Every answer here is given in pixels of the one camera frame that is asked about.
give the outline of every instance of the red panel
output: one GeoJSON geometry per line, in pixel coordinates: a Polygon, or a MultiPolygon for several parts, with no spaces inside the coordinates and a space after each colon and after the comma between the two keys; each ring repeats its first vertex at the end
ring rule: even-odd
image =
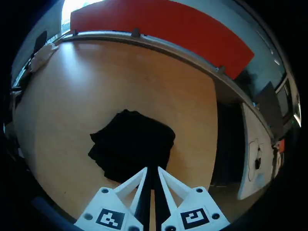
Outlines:
{"type": "Polygon", "coordinates": [[[140,33],[180,45],[226,67],[235,79],[253,52],[232,31],[205,13],[169,0],[104,0],[71,14],[70,28],[78,32],[118,30],[140,33]]]}

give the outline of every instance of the bright window light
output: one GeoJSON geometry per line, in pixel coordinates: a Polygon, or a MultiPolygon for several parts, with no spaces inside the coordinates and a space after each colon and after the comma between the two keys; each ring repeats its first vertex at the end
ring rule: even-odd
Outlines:
{"type": "Polygon", "coordinates": [[[61,22],[62,34],[70,30],[70,13],[72,13],[74,10],[78,10],[87,5],[101,1],[102,0],[65,0],[62,9],[62,22],[61,22]]]}

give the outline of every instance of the black cloth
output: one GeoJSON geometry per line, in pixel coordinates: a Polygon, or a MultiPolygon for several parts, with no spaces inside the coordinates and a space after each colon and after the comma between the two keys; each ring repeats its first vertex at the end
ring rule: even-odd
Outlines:
{"type": "Polygon", "coordinates": [[[144,167],[157,174],[166,169],[175,133],[171,128],[137,111],[124,110],[97,133],[89,156],[108,179],[123,183],[144,167]]]}

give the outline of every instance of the table surface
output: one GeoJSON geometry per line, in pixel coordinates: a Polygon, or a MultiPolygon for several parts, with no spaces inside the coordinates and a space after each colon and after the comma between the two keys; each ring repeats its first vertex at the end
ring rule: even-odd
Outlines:
{"type": "Polygon", "coordinates": [[[273,171],[273,149],[271,138],[256,115],[242,104],[245,130],[245,161],[238,199],[242,200],[259,191],[271,181],[273,171]],[[259,169],[255,169],[254,162],[261,157],[259,169]]]}
{"type": "MultiPolygon", "coordinates": [[[[87,154],[90,133],[123,109],[167,124],[176,134],[167,171],[208,189],[217,143],[213,80],[153,50],[107,41],[60,44],[34,74],[13,118],[26,162],[47,194],[78,219],[104,177],[87,154]]],[[[124,203],[129,205],[133,194],[124,203]]],[[[155,230],[154,193],[150,229],[155,230]]]]}

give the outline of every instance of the plastic bag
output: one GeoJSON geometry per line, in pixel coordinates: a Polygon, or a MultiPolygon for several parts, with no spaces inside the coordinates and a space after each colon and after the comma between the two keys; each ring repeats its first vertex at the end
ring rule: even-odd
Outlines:
{"type": "Polygon", "coordinates": [[[44,45],[31,60],[31,72],[36,72],[44,65],[58,48],[59,46],[55,46],[53,43],[44,45]]]}

